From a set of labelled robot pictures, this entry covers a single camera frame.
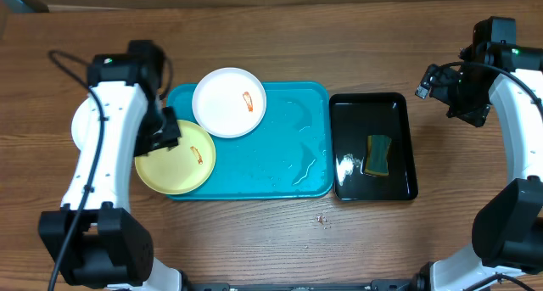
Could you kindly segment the green yellow sponge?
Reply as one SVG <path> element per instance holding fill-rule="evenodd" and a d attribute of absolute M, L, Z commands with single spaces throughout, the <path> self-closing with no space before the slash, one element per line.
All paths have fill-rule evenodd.
<path fill-rule="evenodd" d="M 367 159 L 364 173 L 371 176 L 387 176 L 389 174 L 389 146 L 392 139 L 386 135 L 367 137 Z"/>

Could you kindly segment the yellow plate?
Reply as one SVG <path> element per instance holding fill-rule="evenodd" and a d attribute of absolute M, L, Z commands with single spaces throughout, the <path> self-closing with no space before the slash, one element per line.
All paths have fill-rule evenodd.
<path fill-rule="evenodd" d="M 216 163 L 216 147 L 208 132 L 188 120 L 177 121 L 181 136 L 173 148 L 135 158 L 141 180 L 154 191 L 178 195 L 204 184 Z"/>

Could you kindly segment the black rectangular water tray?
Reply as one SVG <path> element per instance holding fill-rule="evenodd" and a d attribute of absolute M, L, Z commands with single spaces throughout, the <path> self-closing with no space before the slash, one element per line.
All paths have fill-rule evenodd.
<path fill-rule="evenodd" d="M 342 201 L 413 200 L 418 196 L 406 99 L 397 92 L 341 93 L 330 98 L 334 191 Z M 367 137 L 386 135 L 387 176 L 364 173 Z"/>

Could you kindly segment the teal plastic tray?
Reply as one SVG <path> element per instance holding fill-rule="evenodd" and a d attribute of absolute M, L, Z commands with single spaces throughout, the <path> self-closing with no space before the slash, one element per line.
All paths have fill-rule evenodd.
<path fill-rule="evenodd" d="M 249 134 L 214 137 L 207 181 L 178 200 L 319 198 L 333 186 L 326 88 L 315 81 L 264 83 L 266 112 Z"/>

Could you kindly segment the white plate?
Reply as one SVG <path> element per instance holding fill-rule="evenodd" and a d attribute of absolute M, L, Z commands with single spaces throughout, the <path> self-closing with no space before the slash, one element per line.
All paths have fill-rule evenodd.
<path fill-rule="evenodd" d="M 197 84 L 192 98 L 196 121 L 209 134 L 236 138 L 252 132 L 266 112 L 266 91 L 247 70 L 214 70 Z"/>
<path fill-rule="evenodd" d="M 94 101 L 87 98 L 76 110 L 71 122 L 71 136 L 76 147 L 81 150 L 87 139 L 87 130 L 91 124 L 92 112 L 96 109 Z"/>

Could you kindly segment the small crumb debris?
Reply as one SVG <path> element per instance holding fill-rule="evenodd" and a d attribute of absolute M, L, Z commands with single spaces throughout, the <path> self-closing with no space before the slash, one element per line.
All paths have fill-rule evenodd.
<path fill-rule="evenodd" d="M 323 230 L 330 229 L 332 227 L 331 221 L 325 216 L 324 213 L 315 216 L 316 223 Z"/>

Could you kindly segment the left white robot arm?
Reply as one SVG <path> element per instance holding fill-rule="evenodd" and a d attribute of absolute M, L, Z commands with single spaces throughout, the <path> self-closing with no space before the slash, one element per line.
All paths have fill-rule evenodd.
<path fill-rule="evenodd" d="M 80 58 L 59 50 L 48 57 L 88 94 L 74 176 L 59 209 L 42 212 L 38 222 L 54 260 L 48 289 L 58 277 L 94 289 L 186 289 L 182 272 L 154 256 L 152 237 L 131 215 L 129 201 L 135 156 L 171 150 L 181 136 L 173 110 L 162 106 L 158 93 L 171 62 L 154 47 L 99 54 L 80 78 L 59 57 L 76 63 Z"/>

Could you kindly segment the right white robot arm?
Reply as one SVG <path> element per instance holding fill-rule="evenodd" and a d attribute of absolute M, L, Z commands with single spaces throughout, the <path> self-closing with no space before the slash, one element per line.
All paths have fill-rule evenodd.
<path fill-rule="evenodd" d="M 470 244 L 428 263 L 411 290 L 522 289 L 542 271 L 542 52 L 504 40 L 464 49 L 457 62 L 430 65 L 416 95 L 449 107 L 448 116 L 482 126 L 493 108 L 501 125 L 508 184 L 475 217 Z"/>

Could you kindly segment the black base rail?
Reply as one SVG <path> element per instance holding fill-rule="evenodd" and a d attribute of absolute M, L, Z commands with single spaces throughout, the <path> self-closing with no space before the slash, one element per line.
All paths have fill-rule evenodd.
<path fill-rule="evenodd" d="M 404 291 L 410 287 L 410 279 L 376 279 L 369 283 L 295 283 L 295 284 L 247 284 L 188 283 L 183 290 L 189 291 Z"/>

